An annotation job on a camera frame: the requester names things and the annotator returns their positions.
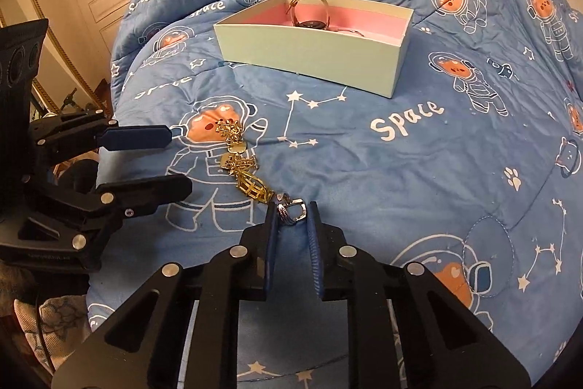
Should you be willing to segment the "mint box pink lining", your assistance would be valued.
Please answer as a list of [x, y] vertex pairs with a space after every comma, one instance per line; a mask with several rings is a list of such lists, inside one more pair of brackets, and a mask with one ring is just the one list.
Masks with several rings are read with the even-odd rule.
[[214, 25], [223, 59], [269, 67], [391, 98], [414, 11], [371, 0], [327, 0], [326, 31], [294, 27], [292, 0], [264, 0]]

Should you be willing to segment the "blue space bear quilt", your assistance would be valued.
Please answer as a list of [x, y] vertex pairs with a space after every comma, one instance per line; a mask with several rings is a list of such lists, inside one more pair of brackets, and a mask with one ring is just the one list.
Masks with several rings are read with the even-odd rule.
[[167, 262], [208, 262], [266, 208], [219, 165], [244, 128], [259, 177], [390, 265], [417, 261], [523, 364], [551, 368], [582, 317], [582, 13], [567, 0], [371, 0], [413, 12], [392, 98], [226, 61], [214, 26], [262, 0], [130, 0], [111, 57], [122, 125], [171, 144], [100, 154], [100, 183], [181, 174], [183, 201], [125, 222], [90, 279], [105, 322]]

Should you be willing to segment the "rose gold wrist watch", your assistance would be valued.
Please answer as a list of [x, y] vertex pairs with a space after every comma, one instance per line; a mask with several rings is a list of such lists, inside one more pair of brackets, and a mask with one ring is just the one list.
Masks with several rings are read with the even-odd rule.
[[327, 0], [291, 0], [286, 14], [294, 27], [326, 31], [330, 26]]

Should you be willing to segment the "silver ring cluster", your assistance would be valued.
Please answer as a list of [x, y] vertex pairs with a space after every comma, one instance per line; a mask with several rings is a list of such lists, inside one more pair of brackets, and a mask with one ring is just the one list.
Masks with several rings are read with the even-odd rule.
[[307, 206], [301, 198], [291, 198], [281, 192], [275, 196], [279, 221], [286, 226], [294, 226], [307, 218]]

